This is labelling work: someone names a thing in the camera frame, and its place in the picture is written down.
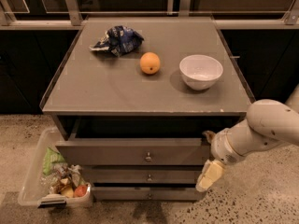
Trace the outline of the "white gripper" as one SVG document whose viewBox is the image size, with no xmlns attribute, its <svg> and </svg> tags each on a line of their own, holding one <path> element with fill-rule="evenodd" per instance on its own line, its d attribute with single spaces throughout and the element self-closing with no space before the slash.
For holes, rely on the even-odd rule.
<svg viewBox="0 0 299 224">
<path fill-rule="evenodd" d="M 211 154 L 216 160 L 206 161 L 195 186 L 199 192 L 207 191 L 223 176 L 223 164 L 233 165 L 245 159 L 244 156 L 241 156 L 232 148 L 228 139 L 228 129 L 224 129 L 218 133 L 203 131 L 202 135 L 211 144 Z"/>
</svg>

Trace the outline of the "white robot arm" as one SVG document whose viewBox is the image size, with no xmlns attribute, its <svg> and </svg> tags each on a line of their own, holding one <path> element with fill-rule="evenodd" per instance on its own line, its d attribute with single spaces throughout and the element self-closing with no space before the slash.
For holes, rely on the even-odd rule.
<svg viewBox="0 0 299 224">
<path fill-rule="evenodd" d="M 243 161 L 249 154 L 263 152 L 283 143 L 299 146 L 298 105 L 262 99 L 249 106 L 245 118 L 218 133 L 204 131 L 213 160 L 207 160 L 196 190 L 207 191 L 224 174 L 228 165 Z"/>
</svg>

